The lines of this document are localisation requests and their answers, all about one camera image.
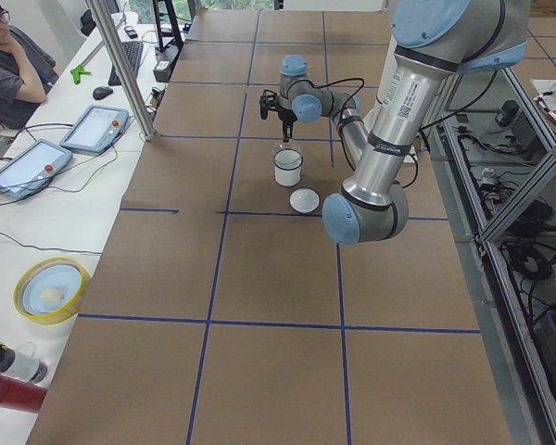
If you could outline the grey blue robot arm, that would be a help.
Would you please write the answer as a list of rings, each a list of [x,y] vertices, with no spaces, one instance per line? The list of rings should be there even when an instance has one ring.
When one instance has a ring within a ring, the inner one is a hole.
[[[408,202],[397,179],[441,83],[459,73],[495,71],[525,54],[528,1],[394,1],[387,10],[396,69],[372,127],[351,95],[319,87],[307,61],[287,56],[277,105],[281,118],[331,119],[354,172],[322,205],[322,222],[338,244],[380,241],[405,226]]]

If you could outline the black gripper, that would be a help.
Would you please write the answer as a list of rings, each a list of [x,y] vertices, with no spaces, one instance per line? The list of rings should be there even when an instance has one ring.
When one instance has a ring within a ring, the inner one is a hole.
[[[297,116],[290,108],[278,107],[278,116],[283,123],[283,142],[288,142],[288,139],[293,139],[293,127],[297,121]]]

